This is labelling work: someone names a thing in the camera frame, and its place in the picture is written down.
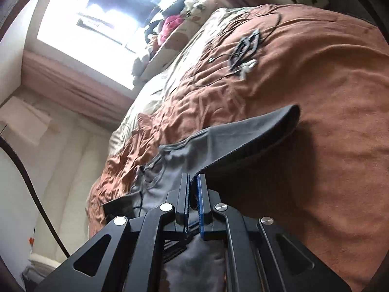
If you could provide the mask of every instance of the blue gripper pad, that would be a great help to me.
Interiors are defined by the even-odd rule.
[[[198,224],[200,228],[200,237],[204,239],[204,206],[202,197],[202,188],[199,176],[197,176],[197,209],[198,209]]]

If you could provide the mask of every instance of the black cord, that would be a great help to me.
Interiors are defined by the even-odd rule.
[[[140,217],[140,216],[141,216],[142,205],[143,205],[143,193],[142,193],[142,191],[139,191],[139,193],[141,194],[141,205],[139,205],[139,206],[135,206],[135,207],[134,207],[134,209],[137,209],[137,208],[139,208],[138,217]]]
[[[35,240],[35,227],[34,227],[34,235],[32,237],[32,244],[30,245],[30,253],[32,253],[32,246],[34,245],[34,240]]]
[[[267,13],[267,14],[262,14],[262,15],[257,16],[257,17],[262,17],[262,16],[266,16],[266,15],[271,15],[271,14],[276,14],[276,15],[278,15],[278,17],[277,17],[277,22],[276,22],[275,25],[272,27],[270,33],[267,34],[265,38],[261,39],[261,40],[258,42],[258,46],[262,46],[263,43],[270,37],[271,34],[273,34],[273,32],[277,29],[278,25],[281,23],[282,15],[281,15],[281,13],[279,13],[279,12],[271,12],[271,13]],[[239,25],[236,25],[236,26],[234,26],[232,29],[229,29],[229,30],[227,30],[227,31],[225,31],[225,32],[222,32],[222,33],[220,33],[219,35],[225,34],[225,33],[227,33],[227,32],[232,32],[232,31],[235,30]],[[208,60],[208,62],[209,62],[209,63],[212,63],[212,62],[215,61],[217,58],[220,58],[220,57],[222,57],[222,56],[230,56],[230,57],[231,57],[231,56],[234,56],[234,55],[243,54],[244,52],[245,52],[245,51],[242,51],[242,52],[233,52],[233,53],[225,53],[225,54],[221,54],[221,55],[219,55],[219,56],[217,56],[217,57],[210,57],[209,60]],[[238,68],[237,70],[232,71],[231,73],[228,73],[228,74],[224,75],[223,77],[220,77],[219,79],[217,79],[217,80],[215,80],[215,81],[212,81],[211,83],[208,83],[208,84],[203,85],[203,86],[201,86],[201,87],[208,87],[209,85],[212,85],[212,84],[214,84],[214,83],[220,81],[221,79],[223,79],[223,78],[225,78],[225,77],[229,77],[229,76],[232,76],[232,75],[236,75],[238,72],[240,72],[240,69],[239,69],[239,68]]]
[[[248,21],[250,21],[250,20],[252,20],[252,19],[255,19],[255,18],[264,17],[264,16],[269,16],[269,15],[272,15],[272,14],[278,15],[278,20],[277,20],[277,23],[276,23],[276,25],[275,25],[275,27],[277,27],[277,26],[279,25],[279,23],[281,22],[281,19],[282,19],[282,15],[281,15],[281,13],[279,13],[279,12],[270,12],[270,13],[266,13],[266,14],[260,14],[260,15],[254,16],[254,17],[252,17],[252,18],[249,17],[249,16],[250,16],[250,13],[248,13],[248,14],[246,15],[245,18],[240,19],[240,20],[237,21],[237,22],[238,22],[237,25],[231,27],[230,29],[228,29],[228,30],[226,30],[226,31],[222,31],[222,32],[220,32],[219,34],[217,34],[217,36],[216,36],[213,40],[217,40],[218,37],[221,37],[221,36],[223,36],[223,35],[225,35],[225,36],[224,36],[223,38],[220,38],[220,40],[218,41],[217,45],[215,45],[213,48],[215,48],[215,47],[217,47],[218,45],[220,45],[228,36],[230,36],[230,34],[231,34],[234,30],[236,30],[236,28],[238,28],[239,26],[241,26],[243,23],[246,23],[246,22],[248,22]]]
[[[0,135],[3,133],[3,131],[5,130],[5,128],[7,127],[8,124],[5,124],[5,126],[3,127],[3,129],[1,130],[0,132]]]
[[[16,168],[19,170],[40,215],[42,216],[43,220],[45,221],[45,223],[46,223],[47,227],[49,228],[51,234],[53,235],[55,241],[57,242],[57,244],[59,245],[59,247],[61,248],[61,250],[65,254],[65,256],[67,258],[70,257],[70,254],[68,253],[65,246],[63,245],[60,237],[58,236],[53,225],[51,224],[50,219],[48,218],[41,202],[39,201],[38,195],[35,192],[34,186],[32,185],[31,179],[28,175],[26,168],[24,167],[22,161],[20,160],[18,155],[15,153],[15,151],[12,149],[12,147],[1,136],[0,136],[0,147],[5,151],[5,153],[9,156],[9,158],[11,158],[12,162],[15,164]]]

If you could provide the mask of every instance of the pink clothing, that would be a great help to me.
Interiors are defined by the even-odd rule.
[[[172,32],[180,25],[184,19],[181,15],[169,16],[163,24],[162,31],[158,35],[158,45],[162,45]]]

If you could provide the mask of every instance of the black cable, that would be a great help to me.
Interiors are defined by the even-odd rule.
[[[3,133],[3,131],[6,129],[7,125],[8,125],[8,124],[5,124],[5,126],[3,127],[3,129],[2,129],[1,132],[0,132],[0,135],[1,135],[1,134]]]
[[[140,194],[141,194],[141,205],[139,206],[139,213],[138,213],[138,217],[140,217],[140,216],[141,216],[142,205],[143,205],[143,193],[142,193],[142,191],[140,191]]]
[[[30,245],[30,253],[32,253],[32,246],[34,245],[35,240],[35,227],[34,227],[34,237],[32,237],[32,244]]]
[[[46,214],[46,212],[45,212],[45,210],[44,210],[44,208],[43,208],[43,206],[38,198],[38,195],[35,192],[34,186],[32,185],[31,179],[30,179],[30,177],[27,173],[27,170],[24,167],[22,161],[20,160],[18,155],[15,153],[15,151],[12,149],[12,147],[7,143],[7,141],[1,136],[0,136],[0,147],[5,151],[5,153],[9,156],[9,158],[11,158],[12,162],[15,164],[16,168],[19,170],[40,215],[42,216],[43,220],[45,221],[47,227],[50,230],[50,233],[53,235],[55,241],[57,242],[57,244],[59,245],[59,247],[61,248],[61,250],[65,254],[65,256],[67,258],[69,258],[70,254],[66,250],[60,237],[58,236],[53,225],[51,224],[50,219],[48,218],[48,216],[47,216],[47,214]]]
[[[267,15],[271,15],[271,14],[276,14],[276,15],[278,15],[278,16],[277,16],[277,22],[276,22],[275,25],[271,28],[270,33],[267,34],[265,38],[261,39],[261,40],[258,42],[258,46],[263,46],[263,43],[270,37],[271,34],[273,34],[273,32],[277,29],[278,25],[281,23],[282,15],[281,15],[281,13],[279,13],[279,12],[271,12],[271,13],[267,13],[267,14],[262,14],[262,15],[257,16],[257,17],[267,16]],[[235,30],[239,25],[234,26],[232,29],[229,29],[229,30],[227,30],[226,32],[222,32],[222,33],[220,33],[219,35],[222,35],[222,34],[227,33],[227,32],[232,32],[232,31]],[[245,52],[245,51],[220,54],[220,55],[217,56],[217,57],[210,57],[209,60],[208,60],[208,62],[209,62],[209,63],[212,63],[212,62],[214,62],[217,58],[220,58],[220,57],[222,57],[222,56],[240,55],[240,54],[243,54],[244,52]],[[230,77],[230,76],[232,76],[232,75],[236,75],[238,72],[240,72],[240,69],[234,70],[234,71],[232,71],[231,73],[228,73],[228,74],[224,75],[223,77],[220,77],[219,79],[217,79],[217,80],[215,80],[215,81],[212,81],[211,83],[208,83],[208,84],[206,84],[206,85],[202,85],[201,87],[208,87],[208,86],[210,86],[210,85],[212,85],[212,84],[214,84],[214,83],[220,81],[221,79],[223,79],[223,78],[225,78],[225,77]]]

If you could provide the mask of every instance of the cable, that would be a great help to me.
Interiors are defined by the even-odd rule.
[[[271,12],[271,13],[267,13],[267,14],[262,14],[262,15],[259,15],[259,16],[256,16],[254,18],[257,18],[257,17],[262,17],[262,16],[267,16],[267,15],[271,15],[271,14],[276,14],[277,15],[277,22],[275,23],[275,25],[273,27],[271,27],[271,30],[269,32],[269,34],[266,35],[266,37],[262,38],[261,40],[258,41],[258,46],[263,46],[263,43],[266,42],[266,40],[273,34],[273,32],[277,29],[278,25],[281,23],[281,19],[282,19],[282,15],[281,13],[279,12]],[[222,36],[223,34],[225,33],[232,33],[238,26],[242,25],[243,23],[245,23],[246,21],[249,21],[251,20],[252,18],[248,18],[248,16],[244,19],[241,20],[241,23],[239,23],[238,25],[235,25],[233,28],[231,29],[228,29],[227,31],[225,32],[221,32],[219,33],[215,39],[217,39],[218,36]],[[219,41],[218,43],[220,44],[221,42],[223,42],[227,37],[229,36],[229,34],[227,36],[223,36],[222,40]],[[208,62],[209,63],[212,63],[214,62],[217,58],[220,58],[222,56],[229,56],[229,58],[232,58],[232,56],[236,56],[236,55],[241,55],[243,53],[246,53],[247,52],[247,49],[244,50],[244,51],[240,51],[240,52],[232,52],[232,53],[225,53],[225,54],[220,54],[219,56],[217,57],[210,57],[208,59]],[[242,58],[240,60],[240,63],[243,63],[244,61],[246,61],[247,59],[251,58],[253,54],[249,55],[249,56],[246,56],[245,58]],[[234,67],[231,65],[231,60],[229,60],[229,69],[233,69]],[[215,81],[212,81],[211,83],[208,83],[206,85],[203,85],[201,87],[207,87],[207,86],[210,86],[218,81],[220,81],[221,79],[225,78],[225,77],[229,77],[229,76],[232,76],[232,75],[236,75],[238,72],[240,72],[240,68],[238,67],[237,70],[234,70],[226,75],[224,75],[223,77],[220,77],[219,79],[215,80]]]
[[[139,206],[139,213],[138,213],[138,217],[140,217],[140,216],[141,216],[142,205],[143,205],[143,193],[142,193],[142,191],[140,191],[140,194],[141,194],[141,205]]]
[[[19,170],[40,215],[42,216],[43,220],[45,221],[47,227],[50,230],[50,233],[53,235],[55,241],[57,242],[57,244],[59,245],[59,247],[61,248],[61,250],[65,254],[65,256],[67,258],[69,258],[70,254],[68,253],[65,246],[63,245],[60,237],[58,236],[53,225],[51,224],[50,219],[48,218],[41,202],[39,201],[38,195],[35,192],[34,186],[32,185],[31,179],[30,179],[28,172],[27,172],[26,168],[24,167],[22,161],[20,160],[18,155],[15,153],[15,151],[12,149],[12,147],[7,143],[7,141],[1,136],[0,136],[0,147],[5,151],[5,153],[9,156],[9,158],[11,158],[12,162],[15,164],[16,168]]]
[[[0,135],[3,133],[3,131],[5,130],[5,128],[7,127],[8,124],[5,124],[5,126],[3,127],[3,129],[1,130],[0,132]]]

